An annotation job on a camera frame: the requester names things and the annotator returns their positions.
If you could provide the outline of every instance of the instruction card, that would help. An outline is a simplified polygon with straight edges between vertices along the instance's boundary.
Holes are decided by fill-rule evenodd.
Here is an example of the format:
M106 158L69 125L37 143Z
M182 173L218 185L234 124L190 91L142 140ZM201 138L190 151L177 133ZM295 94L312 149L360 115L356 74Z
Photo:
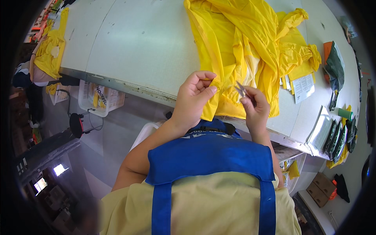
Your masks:
M295 104L302 102L315 92L312 74L300 77L292 83L295 92Z

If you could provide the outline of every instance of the yellow shirt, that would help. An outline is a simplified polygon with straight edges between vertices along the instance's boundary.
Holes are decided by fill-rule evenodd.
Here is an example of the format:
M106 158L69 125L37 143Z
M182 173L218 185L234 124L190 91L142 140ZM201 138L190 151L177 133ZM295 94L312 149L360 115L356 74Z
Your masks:
M275 178L276 234L301 234L294 201ZM238 172L174 181L171 234L258 234L259 187L257 178ZM106 195L100 234L151 234L153 190L144 181Z

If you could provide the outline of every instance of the paper label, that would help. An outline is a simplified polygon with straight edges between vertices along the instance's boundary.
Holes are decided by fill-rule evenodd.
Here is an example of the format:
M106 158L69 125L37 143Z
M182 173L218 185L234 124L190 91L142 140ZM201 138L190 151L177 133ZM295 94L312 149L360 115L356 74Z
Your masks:
M294 80L293 86L295 92L295 104L302 102L315 92L312 74Z
M97 86L97 87L95 87L95 90L98 93L99 98L101 99L103 104L105 106L107 106L107 100L106 100L106 97L105 97L105 87L104 86Z

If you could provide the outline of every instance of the right hand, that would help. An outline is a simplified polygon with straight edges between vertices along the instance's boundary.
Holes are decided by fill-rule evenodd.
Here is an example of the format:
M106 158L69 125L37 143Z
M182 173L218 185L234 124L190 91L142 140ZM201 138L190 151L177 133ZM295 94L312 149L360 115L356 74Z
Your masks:
M252 139L258 135L267 135L266 122L270 113L270 105L266 100L265 95L256 88L245 86L247 95L253 97L256 101L256 107L253 106L252 101L243 97L240 102L243 104L246 111L246 125L249 129Z

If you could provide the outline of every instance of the white table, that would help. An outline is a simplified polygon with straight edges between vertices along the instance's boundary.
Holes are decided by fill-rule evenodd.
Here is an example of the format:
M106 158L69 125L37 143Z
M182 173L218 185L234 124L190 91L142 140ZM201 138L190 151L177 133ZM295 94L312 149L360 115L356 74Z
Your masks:
M307 43L317 46L322 58L323 43L336 42L345 63L345 83L337 107L351 105L358 117L355 55L328 7L321 0L266 2L276 12L295 8L307 11L309 20L298 29ZM80 0L69 8L61 63L61 72L65 74L174 106L179 86L192 71L200 69L182 0ZM289 91L280 89L280 115L267 123L273 141L307 153L304 143L315 126L321 105L328 106L332 93L324 80L322 65L315 76L315 92L300 104L295 104ZM243 120L224 120L248 131Z

